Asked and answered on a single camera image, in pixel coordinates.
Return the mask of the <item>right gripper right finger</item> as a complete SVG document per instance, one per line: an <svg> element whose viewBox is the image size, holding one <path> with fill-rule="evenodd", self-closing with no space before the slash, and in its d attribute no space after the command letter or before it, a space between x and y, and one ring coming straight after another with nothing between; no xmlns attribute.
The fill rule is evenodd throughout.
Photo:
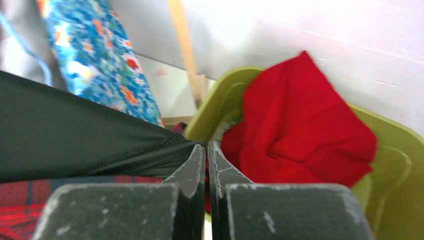
<svg viewBox="0 0 424 240"><path fill-rule="evenodd" d="M372 240L353 192L340 184L253 183L208 143L215 240Z"/></svg>

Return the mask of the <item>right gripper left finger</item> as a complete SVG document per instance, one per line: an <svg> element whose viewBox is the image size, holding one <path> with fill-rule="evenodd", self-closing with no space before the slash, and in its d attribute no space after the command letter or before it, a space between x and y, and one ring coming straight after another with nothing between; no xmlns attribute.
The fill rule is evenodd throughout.
<svg viewBox="0 0 424 240"><path fill-rule="evenodd" d="M48 199L35 240L201 240L206 150L162 183L67 184Z"/></svg>

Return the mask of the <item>red pleated skirt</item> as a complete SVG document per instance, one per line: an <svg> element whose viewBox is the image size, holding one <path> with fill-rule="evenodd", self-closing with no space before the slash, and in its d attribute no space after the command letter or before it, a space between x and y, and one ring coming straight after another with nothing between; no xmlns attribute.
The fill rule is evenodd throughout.
<svg viewBox="0 0 424 240"><path fill-rule="evenodd" d="M175 131L216 141L255 183L336 183L368 205L377 137L306 51L267 69L228 71Z"/></svg>

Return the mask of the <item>red plaid shirt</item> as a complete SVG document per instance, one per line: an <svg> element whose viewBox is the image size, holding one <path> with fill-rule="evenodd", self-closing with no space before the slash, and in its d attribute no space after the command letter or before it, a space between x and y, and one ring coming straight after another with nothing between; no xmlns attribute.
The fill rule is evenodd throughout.
<svg viewBox="0 0 424 240"><path fill-rule="evenodd" d="M34 240L48 199L65 185L161 184L187 161L195 145L204 146L1 72L0 237Z"/></svg>

